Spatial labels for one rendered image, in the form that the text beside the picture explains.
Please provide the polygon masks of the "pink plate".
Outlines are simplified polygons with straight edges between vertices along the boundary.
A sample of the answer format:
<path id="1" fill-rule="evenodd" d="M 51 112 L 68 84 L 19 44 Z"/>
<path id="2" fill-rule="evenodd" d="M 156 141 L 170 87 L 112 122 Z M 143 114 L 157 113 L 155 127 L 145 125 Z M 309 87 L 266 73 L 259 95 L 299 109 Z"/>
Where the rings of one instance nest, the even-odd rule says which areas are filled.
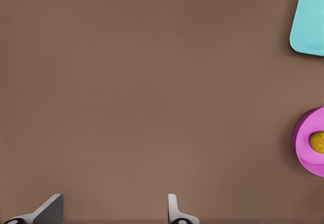
<path id="1" fill-rule="evenodd" d="M 306 112 L 296 123 L 292 144 L 301 165 L 310 173 L 324 177 L 324 153 L 318 153 L 309 144 L 309 137 L 324 131 L 324 106 Z"/>

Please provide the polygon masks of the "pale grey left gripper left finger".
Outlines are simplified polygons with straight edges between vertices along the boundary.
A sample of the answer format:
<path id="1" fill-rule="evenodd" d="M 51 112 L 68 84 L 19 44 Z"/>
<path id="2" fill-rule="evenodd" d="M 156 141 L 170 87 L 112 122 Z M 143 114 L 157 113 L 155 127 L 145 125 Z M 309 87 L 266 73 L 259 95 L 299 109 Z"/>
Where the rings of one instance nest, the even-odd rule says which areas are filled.
<path id="1" fill-rule="evenodd" d="M 34 212 L 13 217 L 3 224 L 61 224 L 63 195 L 54 194 Z"/>

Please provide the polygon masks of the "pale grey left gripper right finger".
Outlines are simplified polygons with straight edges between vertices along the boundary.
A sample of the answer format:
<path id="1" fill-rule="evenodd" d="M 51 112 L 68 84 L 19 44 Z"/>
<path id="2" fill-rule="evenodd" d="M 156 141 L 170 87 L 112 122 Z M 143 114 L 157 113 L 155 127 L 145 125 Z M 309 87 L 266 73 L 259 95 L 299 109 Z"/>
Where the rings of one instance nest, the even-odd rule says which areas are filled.
<path id="1" fill-rule="evenodd" d="M 177 196 L 168 194 L 168 224 L 200 224 L 197 217 L 182 213 L 178 209 Z"/>

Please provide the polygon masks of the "orange fruit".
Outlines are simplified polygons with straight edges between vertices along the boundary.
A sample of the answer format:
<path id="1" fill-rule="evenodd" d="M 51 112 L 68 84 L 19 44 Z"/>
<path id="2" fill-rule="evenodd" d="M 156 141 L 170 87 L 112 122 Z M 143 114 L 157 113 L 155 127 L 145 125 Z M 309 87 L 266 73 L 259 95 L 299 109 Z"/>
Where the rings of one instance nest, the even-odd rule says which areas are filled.
<path id="1" fill-rule="evenodd" d="M 324 131 L 313 132 L 309 136 L 309 145 L 315 152 L 324 154 Z"/>

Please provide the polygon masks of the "turquoise tray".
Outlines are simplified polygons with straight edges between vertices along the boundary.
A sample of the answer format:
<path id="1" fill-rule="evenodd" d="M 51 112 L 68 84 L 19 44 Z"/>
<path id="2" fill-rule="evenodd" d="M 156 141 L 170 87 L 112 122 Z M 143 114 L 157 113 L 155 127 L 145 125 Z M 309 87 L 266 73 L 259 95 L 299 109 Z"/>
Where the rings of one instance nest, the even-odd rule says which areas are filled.
<path id="1" fill-rule="evenodd" d="M 324 0 L 298 0 L 290 45 L 296 52 L 324 57 Z"/>

